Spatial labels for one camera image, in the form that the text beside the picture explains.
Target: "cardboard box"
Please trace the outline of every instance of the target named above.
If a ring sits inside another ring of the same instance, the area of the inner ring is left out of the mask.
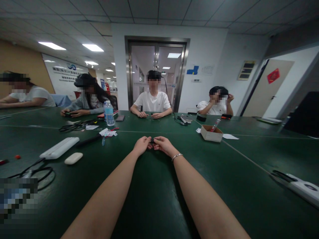
[[[204,140],[214,141],[214,142],[220,142],[223,139],[223,132],[216,128],[214,132],[210,132],[210,130],[213,128],[212,125],[202,125],[202,128],[200,129],[200,133],[203,136]]]

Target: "silver bracelet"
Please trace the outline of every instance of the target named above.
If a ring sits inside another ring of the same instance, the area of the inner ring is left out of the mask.
[[[178,157],[178,156],[183,156],[182,154],[177,154],[177,155],[175,155],[173,158],[172,158],[172,163],[174,163],[173,161],[174,161],[174,158],[176,158],[176,157]]]

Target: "plastic bottle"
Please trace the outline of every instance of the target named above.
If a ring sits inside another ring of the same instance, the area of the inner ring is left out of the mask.
[[[104,102],[104,120],[107,126],[114,125],[113,106],[110,101]]]

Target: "red paper sign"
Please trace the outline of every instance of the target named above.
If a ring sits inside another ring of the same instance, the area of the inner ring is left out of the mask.
[[[272,73],[270,73],[267,76],[268,79],[268,83],[271,84],[273,83],[275,80],[277,80],[280,77],[280,73],[279,73],[279,69],[275,69]]]

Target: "gray jacket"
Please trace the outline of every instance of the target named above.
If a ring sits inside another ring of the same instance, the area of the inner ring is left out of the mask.
[[[98,105],[98,108],[90,110],[90,107],[87,103],[85,95],[81,95],[79,98],[76,99],[76,101],[74,101],[71,105],[66,107],[66,109],[70,109],[71,111],[85,109],[85,110],[89,110],[91,115],[103,113],[104,112],[104,108],[103,108],[104,104],[101,102],[98,102],[97,105]]]

